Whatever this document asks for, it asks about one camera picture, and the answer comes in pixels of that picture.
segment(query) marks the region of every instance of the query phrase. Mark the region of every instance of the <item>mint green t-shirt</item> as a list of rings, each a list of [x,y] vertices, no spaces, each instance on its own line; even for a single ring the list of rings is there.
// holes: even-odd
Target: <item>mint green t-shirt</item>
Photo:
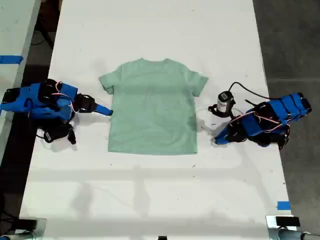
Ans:
[[[99,80],[113,94],[109,152],[197,153],[194,97],[200,95],[207,77],[168,58],[141,58]]]

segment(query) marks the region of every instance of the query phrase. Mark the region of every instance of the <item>table surface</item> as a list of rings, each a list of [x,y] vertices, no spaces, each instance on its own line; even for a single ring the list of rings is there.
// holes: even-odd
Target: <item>table surface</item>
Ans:
[[[19,87],[23,78],[41,0],[0,1],[0,55],[23,56],[20,65],[0,64],[0,99],[7,89]],[[0,164],[12,124],[12,113],[0,116]]]
[[[227,119],[207,111],[234,81],[268,94],[252,1],[63,1],[50,78],[110,107],[98,77],[142,57],[209,77],[194,99],[198,154],[108,152],[109,118],[79,114],[77,145],[36,140],[20,216],[46,218],[46,240],[269,239],[266,215],[290,214],[276,207],[288,200],[278,146],[214,145]],[[241,112],[262,101],[232,92]]]

